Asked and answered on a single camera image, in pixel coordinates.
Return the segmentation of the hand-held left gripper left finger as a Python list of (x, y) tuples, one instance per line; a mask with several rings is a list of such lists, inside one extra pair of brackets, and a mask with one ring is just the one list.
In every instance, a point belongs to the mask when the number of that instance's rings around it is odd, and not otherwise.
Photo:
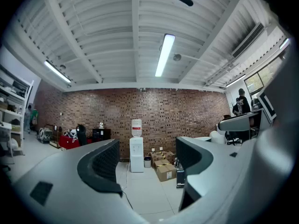
[(116, 181), (119, 144), (111, 139), (52, 154), (13, 188), (42, 224), (144, 224)]

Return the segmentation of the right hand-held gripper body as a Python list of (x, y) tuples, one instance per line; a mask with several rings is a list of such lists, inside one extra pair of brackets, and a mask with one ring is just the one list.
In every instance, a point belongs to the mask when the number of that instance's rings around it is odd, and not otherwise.
[(283, 61), (277, 74), (257, 95), (259, 109), (253, 110), (259, 134), (271, 128), (297, 132), (297, 57)]

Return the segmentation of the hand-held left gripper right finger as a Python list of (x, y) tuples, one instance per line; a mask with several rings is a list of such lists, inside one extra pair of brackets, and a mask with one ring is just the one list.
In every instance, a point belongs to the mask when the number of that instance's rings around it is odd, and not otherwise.
[(248, 170), (256, 140), (240, 147), (177, 137), (185, 170), (179, 211), (164, 224), (230, 224), (229, 211)]

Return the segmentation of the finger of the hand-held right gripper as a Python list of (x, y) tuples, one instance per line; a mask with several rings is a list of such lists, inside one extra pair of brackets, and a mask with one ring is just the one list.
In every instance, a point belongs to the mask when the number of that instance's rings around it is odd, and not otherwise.
[(249, 112), (243, 115), (222, 120), (218, 124), (218, 128), (221, 131), (247, 131), (250, 130), (255, 123), (257, 123), (255, 120), (259, 118), (261, 118), (260, 112)]

